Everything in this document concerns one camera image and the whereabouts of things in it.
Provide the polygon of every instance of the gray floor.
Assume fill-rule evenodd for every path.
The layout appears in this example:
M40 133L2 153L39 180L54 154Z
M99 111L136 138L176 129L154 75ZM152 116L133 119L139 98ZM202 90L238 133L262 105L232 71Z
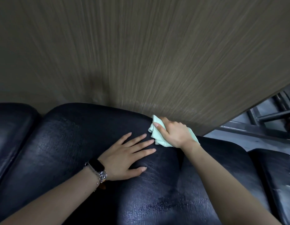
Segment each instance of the gray floor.
M268 99L257 106L261 115L268 115L271 113L278 112L277 108L274 106L272 99ZM240 116L233 119L233 121L238 121L242 123L250 123L250 120L246 113L241 114ZM277 129L285 131L284 122L282 120L276 120L265 123L267 128ZM290 144L285 144L277 142L274 140L266 140L252 136L246 136L242 134L225 132L221 130L214 130L207 135L206 137L215 138L220 140L226 140L233 143L236 143L243 147L246 151L250 151L255 148L264 148L268 150L281 151L290 155Z

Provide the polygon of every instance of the cleaning cloth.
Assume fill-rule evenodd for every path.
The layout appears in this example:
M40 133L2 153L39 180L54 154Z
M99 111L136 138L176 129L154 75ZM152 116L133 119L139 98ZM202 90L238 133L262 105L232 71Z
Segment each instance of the cleaning cloth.
M157 116L155 115L152 115L152 122L156 122L158 124L160 124L162 127L165 127L163 121L161 119L159 119ZM192 136L192 138L199 143L197 137L195 136L195 134L193 133L193 131L189 129L189 132ZM153 123L151 123L151 126L150 128L148 129L148 132L152 133L151 137L155 139L155 144L156 145L162 145L164 147L173 147L171 144L169 144L164 138L163 136L161 135L161 133L158 131L158 129L153 125Z

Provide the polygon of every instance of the fingernail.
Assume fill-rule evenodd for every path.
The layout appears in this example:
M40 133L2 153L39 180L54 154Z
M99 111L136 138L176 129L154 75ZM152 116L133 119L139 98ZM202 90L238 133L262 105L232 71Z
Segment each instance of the fingernail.
M145 166L140 166L138 169L140 169L142 172L144 172L145 170L147 170L147 167L145 167Z

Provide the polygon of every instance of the black watch face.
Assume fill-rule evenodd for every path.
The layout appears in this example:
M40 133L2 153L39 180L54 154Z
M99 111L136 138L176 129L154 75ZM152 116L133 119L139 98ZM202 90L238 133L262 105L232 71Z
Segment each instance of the black watch face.
M95 159L95 158L90 159L89 164L98 173L104 171L104 169L105 169L104 166L102 165L102 163L99 162L99 160L98 159Z

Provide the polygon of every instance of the metal watch strap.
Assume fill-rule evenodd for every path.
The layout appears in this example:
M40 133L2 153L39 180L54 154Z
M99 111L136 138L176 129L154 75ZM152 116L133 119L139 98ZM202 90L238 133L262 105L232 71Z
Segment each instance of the metal watch strap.
M107 179L107 174L106 174L105 170L98 173L96 170L94 170L94 168L88 162L86 162L85 166L88 166L88 165L89 165L91 171L93 171L93 173L98 176L100 183L104 182Z

